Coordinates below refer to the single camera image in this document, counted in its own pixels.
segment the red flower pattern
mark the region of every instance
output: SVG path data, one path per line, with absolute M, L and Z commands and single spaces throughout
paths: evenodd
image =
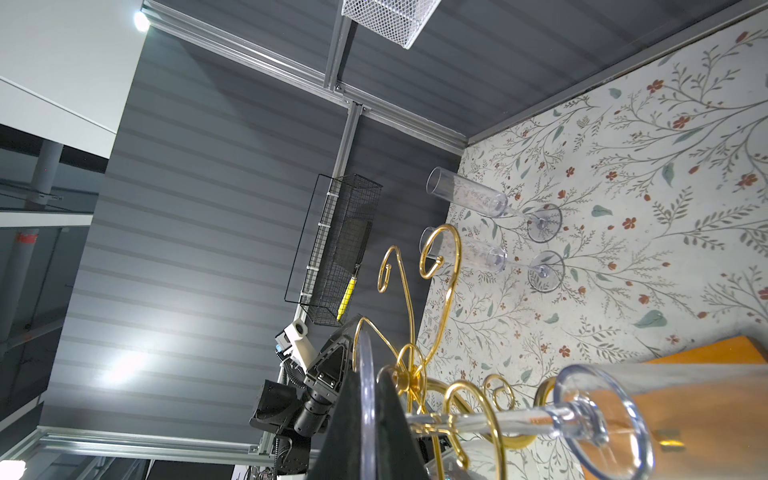
M 648 85 L 645 89 L 650 91 L 651 93 L 654 93 L 655 91 L 661 90 L 663 86 L 664 86 L 664 80 L 654 80 L 654 83 Z
M 752 187 L 757 182 L 757 175 L 747 174 L 741 176 L 741 181 L 737 184 L 739 187 Z
M 672 123 L 672 128 L 682 130 L 685 128 L 685 124 L 690 121 L 690 117 L 680 117 Z

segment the gray slat wall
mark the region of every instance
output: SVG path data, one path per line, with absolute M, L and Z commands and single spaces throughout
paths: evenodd
M 419 275 L 419 238 L 426 227 L 445 222 L 449 203 L 426 193 L 426 181 L 435 167 L 456 171 L 460 158 L 367 117 L 360 118 L 346 173 L 359 174 L 383 185 L 376 220 L 360 267 L 347 318 L 370 318 L 396 348 L 409 342 L 408 309 L 395 256 L 389 288 L 382 294 L 376 281 L 384 254 L 391 245 L 400 248 L 413 298 L 415 331 L 419 333 L 429 281 Z M 312 327 L 310 338 L 327 338 L 330 328 Z M 390 364 L 394 358 L 372 333 L 374 363 Z
M 471 137 L 735 2 L 442 0 L 410 50 L 358 28 L 343 80 Z
M 294 249 L 316 175 L 333 169 L 345 119 L 334 104 L 150 31 L 42 425 L 258 441 L 247 420 L 264 379 L 277 374 L 273 337 L 293 315 L 283 294 Z M 433 164 L 458 166 L 458 157 L 382 125 L 364 120 L 359 132 L 349 169 L 385 184 L 380 211 L 423 195 L 415 177 L 426 179 Z M 354 297 L 360 310 L 378 306 L 378 320 L 398 339 L 407 337 L 399 307 L 368 301 L 362 287 L 378 269 L 378 245 L 409 241 L 415 250 L 420 223 L 445 219 L 447 204 L 426 214 L 415 211 L 419 202 L 404 214 L 408 221 L 376 218 L 381 238 L 370 244 Z M 420 318 L 426 285 L 418 291 Z M 114 367 L 135 355 L 144 356 L 141 368 L 110 384 Z

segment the floral wallpaper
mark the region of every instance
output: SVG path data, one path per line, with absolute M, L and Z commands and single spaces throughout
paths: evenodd
M 429 375 L 498 372 L 525 407 L 569 363 L 642 362 L 740 334 L 768 345 L 766 65 L 762 12 L 468 148 L 460 174 L 524 212 L 558 205 L 563 227 L 539 244 L 519 217 L 452 205 L 447 221 L 521 262 L 554 250 L 566 277 L 542 294 L 519 268 L 463 269 Z M 432 281 L 425 349 L 448 277 Z M 473 455 L 493 472 L 492 455 Z M 583 476 L 557 439 L 508 461 L 510 478 Z

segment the metal rail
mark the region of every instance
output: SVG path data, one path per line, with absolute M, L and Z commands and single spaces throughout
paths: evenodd
M 500 123 L 497 123 L 493 127 L 486 128 L 482 132 L 472 135 L 469 138 L 469 144 L 473 145 L 479 141 L 485 140 L 488 137 L 492 137 L 493 135 L 496 135 L 497 133 L 510 128 L 513 125 L 535 117 L 538 114 L 544 113 L 550 108 L 557 107 L 558 105 L 576 98 L 579 95 L 592 90 L 593 88 L 597 88 L 611 80 L 614 80 L 615 78 L 619 78 L 633 70 L 637 70 L 638 68 L 647 65 L 652 61 L 658 60 L 659 58 L 662 58 L 672 53 L 673 51 L 679 50 L 680 48 L 685 47 L 686 45 L 690 45 L 695 41 L 699 41 L 708 35 L 712 35 L 714 32 L 719 31 L 729 25 L 740 22 L 746 17 L 756 14 L 766 7 L 768 7 L 767 0 L 741 0 L 741 2 L 724 8 L 718 13 L 705 18 L 701 22 L 695 23 L 676 34 L 667 37 L 664 40 L 659 41 L 658 43 L 651 45 L 642 51 L 639 51 L 635 55 L 632 55 L 631 57 L 622 60 L 603 71 L 599 71 L 591 77 L 578 82 L 576 85 L 566 88 L 560 93 L 554 94 L 550 98 L 547 98 L 544 101 L 540 101 L 536 105 L 526 108 L 520 113 L 513 115 L 512 117 Z
M 182 38 L 198 47 L 222 55 L 242 65 L 268 74 L 346 108 L 351 101 L 362 104 L 363 115 L 394 127 L 443 150 L 461 155 L 467 137 L 448 127 L 398 107 L 359 88 L 342 82 L 334 89 L 324 88 L 326 74 L 280 55 L 244 38 L 208 25 L 155 0 L 144 0 L 141 11 L 155 28 Z

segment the gold metal scroll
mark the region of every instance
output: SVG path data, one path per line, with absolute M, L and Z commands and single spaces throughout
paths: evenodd
M 458 274 L 462 265 L 462 240 L 458 235 L 458 231 L 452 225 L 445 224 L 437 227 L 432 235 L 427 239 L 424 250 L 419 258 L 419 273 L 425 280 L 430 280 L 438 272 L 440 267 L 445 264 L 444 257 L 438 257 L 435 264 L 429 270 L 426 269 L 427 253 L 432 248 L 432 244 L 438 235 L 446 233 L 453 238 L 455 244 L 455 258 L 453 262 L 453 269 L 451 278 L 448 284 L 448 289 L 445 291 L 445 303 L 442 309 L 442 315 L 440 316 L 440 323 L 437 329 L 437 335 L 435 336 L 435 342 L 432 348 L 429 350 L 426 356 L 424 356 L 418 346 L 415 344 L 415 320 L 413 318 L 413 305 L 411 301 L 411 294 L 408 288 L 408 280 L 406 279 L 406 270 L 402 263 L 402 256 L 400 249 L 396 246 L 391 246 L 384 256 L 381 268 L 379 269 L 378 289 L 380 293 L 384 293 L 389 286 L 389 275 L 392 271 L 392 266 L 389 264 L 389 259 L 394 253 L 396 255 L 397 264 L 400 270 L 400 278 L 402 280 L 402 289 L 406 296 L 406 305 L 408 307 L 408 320 L 410 325 L 410 341 L 404 345 L 399 351 L 387 340 L 386 337 L 376 328 L 376 326 L 368 318 L 361 318 L 357 324 L 355 331 L 355 339 L 353 343 L 353 368 L 357 370 L 356 366 L 356 354 L 357 354 L 357 340 L 360 329 L 363 324 L 368 323 L 373 330 L 381 337 L 386 343 L 392 354 L 396 357 L 396 364 L 384 367 L 379 376 L 387 372 L 392 376 L 392 381 L 395 383 L 396 391 L 398 395 L 406 395 L 406 405 L 408 413 L 412 412 L 412 406 L 415 402 L 419 407 L 419 413 L 426 413 L 426 396 L 428 391 L 438 392 L 443 395 L 442 414 L 451 415 L 452 409 L 458 411 L 459 414 L 474 413 L 474 410 L 458 392 L 465 390 L 469 394 L 473 395 L 480 404 L 483 413 L 488 420 L 488 426 L 491 431 L 490 435 L 483 435 L 485 439 L 490 441 L 496 454 L 496 478 L 498 480 L 506 480 L 507 478 L 507 465 L 505 460 L 505 449 L 523 449 L 528 447 L 536 439 L 535 435 L 517 435 L 517 436 L 504 436 L 500 428 L 498 427 L 498 420 L 496 414 L 492 408 L 492 404 L 499 410 L 502 410 L 498 403 L 497 396 L 506 392 L 510 395 L 509 409 L 515 407 L 515 395 L 512 392 L 509 383 L 504 380 L 500 375 L 490 375 L 483 381 L 483 390 L 475 386 L 474 384 L 465 380 L 459 380 L 452 385 L 447 385 L 436 379 L 430 379 L 427 377 L 426 367 L 432 361 L 432 358 L 438 351 L 440 343 L 442 341 L 443 333 L 445 332 L 445 325 L 448 322 L 448 317 L 451 312 L 453 304 L 453 297 L 455 295 L 456 283 L 458 282 Z M 491 389 L 491 381 L 498 380 L 502 383 L 501 387 Z M 554 387 L 554 379 L 548 379 L 539 386 L 538 391 L 534 399 L 536 406 L 544 405 L 548 393 Z M 490 400 L 486 398 L 487 394 L 490 394 Z M 428 433 L 433 437 L 433 445 L 438 445 L 436 436 L 438 434 L 446 434 L 452 444 L 452 447 L 456 451 L 456 458 L 458 464 L 463 468 L 469 467 L 469 459 L 461 446 L 456 431 L 451 427 L 452 421 L 449 422 L 448 428 L 444 425 L 437 427 L 431 425 L 422 425 L 423 433 Z M 442 457 L 439 452 L 439 448 L 435 448 L 435 458 L 437 459 L 437 472 L 438 477 L 441 480 L 445 480 L 445 473 L 442 464 Z

